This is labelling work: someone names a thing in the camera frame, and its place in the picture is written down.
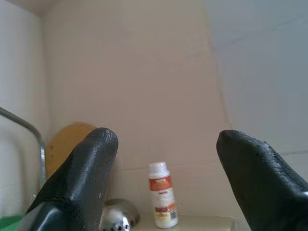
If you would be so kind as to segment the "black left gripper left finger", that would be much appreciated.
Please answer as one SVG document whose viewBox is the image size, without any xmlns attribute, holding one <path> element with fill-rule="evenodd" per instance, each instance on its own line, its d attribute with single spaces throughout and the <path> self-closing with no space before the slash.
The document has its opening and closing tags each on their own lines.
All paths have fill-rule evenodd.
<svg viewBox="0 0 308 231">
<path fill-rule="evenodd" d="M 91 131 L 43 185 L 17 230 L 98 230 L 117 150 L 112 130 Z"/>
</svg>

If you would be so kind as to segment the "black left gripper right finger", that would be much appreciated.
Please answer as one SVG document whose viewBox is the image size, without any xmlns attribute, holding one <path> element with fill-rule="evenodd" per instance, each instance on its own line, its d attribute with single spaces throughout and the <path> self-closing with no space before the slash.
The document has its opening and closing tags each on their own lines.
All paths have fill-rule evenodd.
<svg viewBox="0 0 308 231">
<path fill-rule="evenodd" d="M 269 144 L 229 129 L 216 149 L 251 230 L 308 229 L 308 183 Z"/>
</svg>

